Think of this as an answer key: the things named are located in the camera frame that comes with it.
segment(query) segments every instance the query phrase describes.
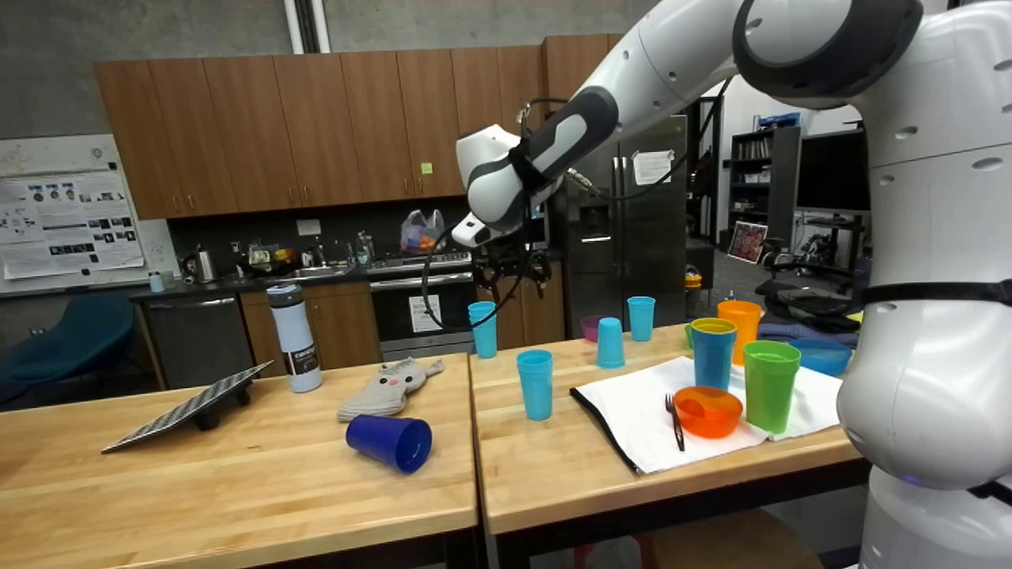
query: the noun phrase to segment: wooden table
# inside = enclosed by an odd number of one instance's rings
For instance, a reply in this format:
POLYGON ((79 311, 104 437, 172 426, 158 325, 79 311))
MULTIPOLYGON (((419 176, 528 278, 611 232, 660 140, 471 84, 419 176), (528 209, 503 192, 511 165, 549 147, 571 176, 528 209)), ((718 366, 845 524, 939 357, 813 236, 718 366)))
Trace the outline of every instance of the wooden table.
POLYGON ((685 355, 684 329, 659 329, 644 344, 627 337, 622 369, 598 369, 596 344, 582 337, 543 348, 557 357, 557 407, 543 425, 525 422, 519 352, 471 357, 483 524, 496 533, 503 565, 868 479, 842 426, 639 479, 569 390, 685 355))
POLYGON ((473 565, 469 357, 444 361, 406 407, 434 426, 412 479, 361 458, 335 425, 381 366, 328 369, 310 395, 256 381, 220 426, 110 455, 198 390, 0 414, 0 565, 264 565, 419 538, 451 538, 473 565))

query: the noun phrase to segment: stainless steel refrigerator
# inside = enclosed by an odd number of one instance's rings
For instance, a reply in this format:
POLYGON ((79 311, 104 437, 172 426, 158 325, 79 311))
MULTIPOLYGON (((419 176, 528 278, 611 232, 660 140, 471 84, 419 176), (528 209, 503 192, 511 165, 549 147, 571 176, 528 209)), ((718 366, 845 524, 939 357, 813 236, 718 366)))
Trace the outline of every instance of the stainless steel refrigerator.
POLYGON ((598 315, 627 323, 628 293, 659 297, 659 323, 685 321, 685 132, 674 114, 569 167, 552 204, 569 335, 598 315))

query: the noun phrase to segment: oven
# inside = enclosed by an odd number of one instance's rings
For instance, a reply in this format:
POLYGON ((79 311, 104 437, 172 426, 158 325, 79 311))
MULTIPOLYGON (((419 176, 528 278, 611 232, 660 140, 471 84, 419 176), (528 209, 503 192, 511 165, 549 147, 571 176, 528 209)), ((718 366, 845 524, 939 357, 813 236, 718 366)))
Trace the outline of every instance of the oven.
POLYGON ((469 254, 377 261, 367 269, 384 361, 471 352, 469 303, 478 302, 469 254))

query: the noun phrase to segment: gray wall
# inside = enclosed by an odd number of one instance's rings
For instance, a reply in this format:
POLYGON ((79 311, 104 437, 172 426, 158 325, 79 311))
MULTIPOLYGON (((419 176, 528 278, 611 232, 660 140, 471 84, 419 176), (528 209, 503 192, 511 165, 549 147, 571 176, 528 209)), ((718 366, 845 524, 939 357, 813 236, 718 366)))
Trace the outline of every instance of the gray wall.
MULTIPOLYGON (((653 0, 325 0, 333 52, 622 31, 653 0)), ((95 60, 289 54, 280 0, 0 0, 0 140, 108 132, 95 60)))

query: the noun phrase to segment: blue chair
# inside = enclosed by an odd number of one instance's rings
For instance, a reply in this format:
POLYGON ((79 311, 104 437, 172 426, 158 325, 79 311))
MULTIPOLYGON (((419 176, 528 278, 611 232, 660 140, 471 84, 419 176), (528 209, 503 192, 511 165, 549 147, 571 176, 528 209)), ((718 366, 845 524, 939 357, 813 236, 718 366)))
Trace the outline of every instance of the blue chair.
POLYGON ((88 375, 133 344, 133 307, 120 293, 76 293, 61 323, 0 355, 0 407, 55 382, 88 375))

